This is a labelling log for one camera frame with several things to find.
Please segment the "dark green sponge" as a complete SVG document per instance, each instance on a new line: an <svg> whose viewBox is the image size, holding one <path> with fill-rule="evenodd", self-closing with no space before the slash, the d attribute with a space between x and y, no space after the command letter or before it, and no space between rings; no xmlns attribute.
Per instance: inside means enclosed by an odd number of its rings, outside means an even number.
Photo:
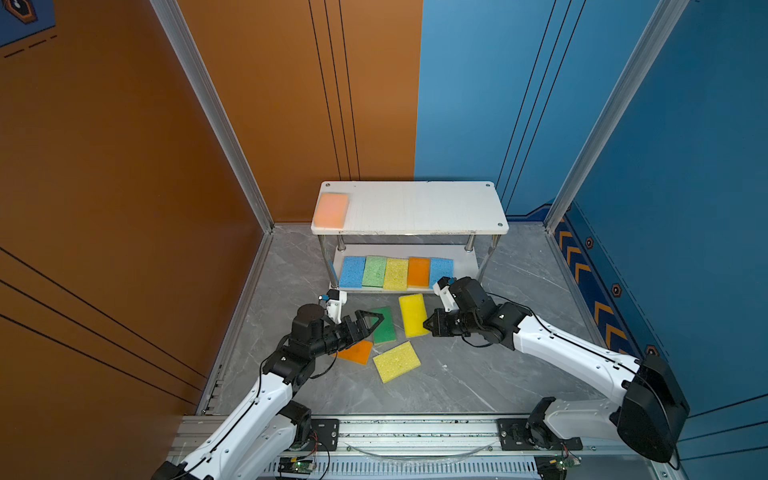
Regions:
<svg viewBox="0 0 768 480"><path fill-rule="evenodd" d="M393 316L390 307L381 307L372 310L373 313L381 314L383 322L373 332L373 343L384 344L397 340L396 331L393 323Z"/></svg>

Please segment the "bright yellow sponge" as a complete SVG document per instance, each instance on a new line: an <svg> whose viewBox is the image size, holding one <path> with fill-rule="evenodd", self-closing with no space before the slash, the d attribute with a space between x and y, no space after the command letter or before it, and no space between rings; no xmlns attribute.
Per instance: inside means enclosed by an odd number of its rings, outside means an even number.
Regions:
<svg viewBox="0 0 768 480"><path fill-rule="evenodd" d="M428 316L422 294L401 296L399 298L399 306L407 338L429 334L429 331L423 326Z"/></svg>

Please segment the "blue sponge row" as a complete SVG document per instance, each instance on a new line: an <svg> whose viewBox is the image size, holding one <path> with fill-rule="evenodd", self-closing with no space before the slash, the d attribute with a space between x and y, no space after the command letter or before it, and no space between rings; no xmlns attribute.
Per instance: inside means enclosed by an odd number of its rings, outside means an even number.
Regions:
<svg viewBox="0 0 768 480"><path fill-rule="evenodd" d="M431 258L429 269L429 287L434 286L441 278L454 276L454 261L447 258Z"/></svg>
<svg viewBox="0 0 768 480"><path fill-rule="evenodd" d="M360 256L345 257L342 264L339 287L341 289L358 289L363 286L366 258Z"/></svg>

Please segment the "light green sponge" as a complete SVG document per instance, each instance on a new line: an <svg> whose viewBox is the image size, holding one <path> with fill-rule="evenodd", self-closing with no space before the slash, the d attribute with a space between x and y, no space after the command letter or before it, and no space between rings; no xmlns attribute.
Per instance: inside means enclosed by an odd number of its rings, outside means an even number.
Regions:
<svg viewBox="0 0 768 480"><path fill-rule="evenodd" d="M367 256L362 277L362 286L382 288L387 268L387 258L382 256Z"/></svg>

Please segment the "pale yellow sponge row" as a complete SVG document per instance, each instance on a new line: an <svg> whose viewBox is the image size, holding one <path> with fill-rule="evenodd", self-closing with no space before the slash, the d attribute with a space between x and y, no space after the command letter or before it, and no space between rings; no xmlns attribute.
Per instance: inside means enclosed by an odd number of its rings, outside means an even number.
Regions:
<svg viewBox="0 0 768 480"><path fill-rule="evenodd" d="M388 291L406 291L408 289L408 259L388 258L383 288Z"/></svg>

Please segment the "pink sponge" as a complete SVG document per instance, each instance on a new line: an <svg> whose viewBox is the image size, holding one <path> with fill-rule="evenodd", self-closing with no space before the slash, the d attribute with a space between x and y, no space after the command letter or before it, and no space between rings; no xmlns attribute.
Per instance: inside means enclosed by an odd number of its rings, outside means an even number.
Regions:
<svg viewBox="0 0 768 480"><path fill-rule="evenodd" d="M344 228L349 196L342 193L321 193L315 208L314 228L341 230Z"/></svg>

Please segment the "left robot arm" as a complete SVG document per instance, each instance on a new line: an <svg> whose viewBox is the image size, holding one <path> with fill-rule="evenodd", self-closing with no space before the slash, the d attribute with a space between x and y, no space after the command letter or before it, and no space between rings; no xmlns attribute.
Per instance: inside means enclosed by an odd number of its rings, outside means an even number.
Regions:
<svg viewBox="0 0 768 480"><path fill-rule="evenodd" d="M154 479L256 479L282 452L307 443L311 410L294 400L314 376L316 359L367 339L384 322L357 310L333 320L320 304L298 308L291 331L260 364L260 377L217 430L180 463L164 462Z"/></svg>

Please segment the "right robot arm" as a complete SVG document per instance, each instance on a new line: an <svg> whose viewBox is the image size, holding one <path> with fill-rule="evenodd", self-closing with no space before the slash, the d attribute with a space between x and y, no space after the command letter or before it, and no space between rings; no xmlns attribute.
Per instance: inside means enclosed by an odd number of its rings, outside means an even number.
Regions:
<svg viewBox="0 0 768 480"><path fill-rule="evenodd" d="M621 441L657 463L676 458L690 406L662 357L639 359L601 348L545 322L525 305L495 303L472 277L443 277L433 290L442 306L423 323L433 336L479 334L490 345L536 357L601 394L599 400L542 398L526 420L527 443L565 449L583 437L601 438Z"/></svg>

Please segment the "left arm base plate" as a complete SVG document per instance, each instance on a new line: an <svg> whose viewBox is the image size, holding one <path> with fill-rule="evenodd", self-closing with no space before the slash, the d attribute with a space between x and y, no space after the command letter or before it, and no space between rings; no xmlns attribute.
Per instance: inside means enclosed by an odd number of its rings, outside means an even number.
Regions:
<svg viewBox="0 0 768 480"><path fill-rule="evenodd" d="M335 452L338 447L340 420L338 418L315 418L302 421L296 430L291 451L310 451L319 447Z"/></svg>

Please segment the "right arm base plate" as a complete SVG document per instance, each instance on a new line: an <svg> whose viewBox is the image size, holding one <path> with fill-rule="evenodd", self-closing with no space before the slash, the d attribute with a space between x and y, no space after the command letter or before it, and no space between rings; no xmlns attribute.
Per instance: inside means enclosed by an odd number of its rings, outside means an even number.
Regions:
<svg viewBox="0 0 768 480"><path fill-rule="evenodd" d="M579 437L561 439L544 424L531 425L523 418L499 418L497 434L503 451L580 451Z"/></svg>

